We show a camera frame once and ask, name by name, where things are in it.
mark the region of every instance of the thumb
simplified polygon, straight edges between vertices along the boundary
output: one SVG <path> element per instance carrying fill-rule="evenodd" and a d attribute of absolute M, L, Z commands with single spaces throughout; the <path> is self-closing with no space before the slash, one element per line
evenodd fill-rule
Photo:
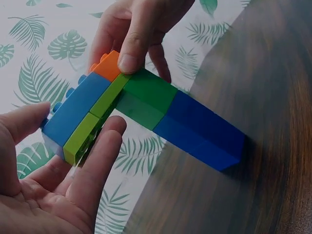
<path fill-rule="evenodd" d="M 162 10 L 159 2 L 162 1 L 136 1 L 132 6 L 129 31 L 122 44 L 118 59 L 118 66 L 122 73 L 131 74 L 144 64 L 156 20 Z"/>
<path fill-rule="evenodd" d="M 0 124 L 10 132 L 14 143 L 18 144 L 40 127 L 49 112 L 49 102 L 26 105 L 0 115 Z"/>

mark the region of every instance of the fingernail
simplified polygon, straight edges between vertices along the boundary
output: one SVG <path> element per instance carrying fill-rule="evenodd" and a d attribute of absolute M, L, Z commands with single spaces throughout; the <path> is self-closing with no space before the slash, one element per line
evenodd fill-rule
<path fill-rule="evenodd" d="M 119 69 L 123 73 L 133 72 L 137 67 L 137 58 L 131 55 L 124 55 L 119 63 Z"/>

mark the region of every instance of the wood grain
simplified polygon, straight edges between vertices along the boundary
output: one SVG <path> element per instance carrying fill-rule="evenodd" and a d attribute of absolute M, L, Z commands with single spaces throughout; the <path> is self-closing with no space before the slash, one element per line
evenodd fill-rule
<path fill-rule="evenodd" d="M 217 172 L 168 144 L 126 225 L 136 234 L 312 233 L 312 1 L 254 0 L 191 93 L 249 138 Z"/>

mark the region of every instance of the lego stud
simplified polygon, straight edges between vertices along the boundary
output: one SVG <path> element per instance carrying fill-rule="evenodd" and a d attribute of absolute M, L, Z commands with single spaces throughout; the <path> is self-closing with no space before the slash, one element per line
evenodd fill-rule
<path fill-rule="evenodd" d="M 103 60 L 107 57 L 107 54 L 102 55 L 100 62 L 103 62 Z"/>
<path fill-rule="evenodd" d="M 97 63 L 93 63 L 93 65 L 90 67 L 89 72 L 92 72 L 96 68 L 97 65 L 98 65 Z"/>
<path fill-rule="evenodd" d="M 86 75 L 82 75 L 78 80 L 78 85 L 80 85 L 84 81 L 84 79 L 86 79 L 86 77 Z"/>
<path fill-rule="evenodd" d="M 69 90 L 67 90 L 66 95 L 65 95 L 66 98 L 68 98 L 74 90 L 75 90 L 74 88 L 70 88 Z"/>
<path fill-rule="evenodd" d="M 54 105 L 52 112 L 55 113 L 55 112 L 59 109 L 59 107 L 60 107 L 61 105 L 62 105 L 61 102 L 57 102 L 57 103 Z"/>

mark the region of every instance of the hand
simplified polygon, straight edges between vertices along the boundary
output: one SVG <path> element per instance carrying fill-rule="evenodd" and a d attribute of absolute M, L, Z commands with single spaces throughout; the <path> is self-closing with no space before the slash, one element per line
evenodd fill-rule
<path fill-rule="evenodd" d="M 89 67 L 111 50 L 120 52 L 121 72 L 131 74 L 144 65 L 149 52 L 158 74 L 171 82 L 161 45 L 195 0 L 118 0 L 103 13 L 94 38 Z"/>
<path fill-rule="evenodd" d="M 35 132 L 50 105 L 28 105 L 0 115 L 1 233 L 93 234 L 102 190 L 119 153 L 126 122 L 110 117 L 89 157 L 72 178 L 71 165 L 54 156 L 25 179 L 17 177 L 18 144 Z"/>

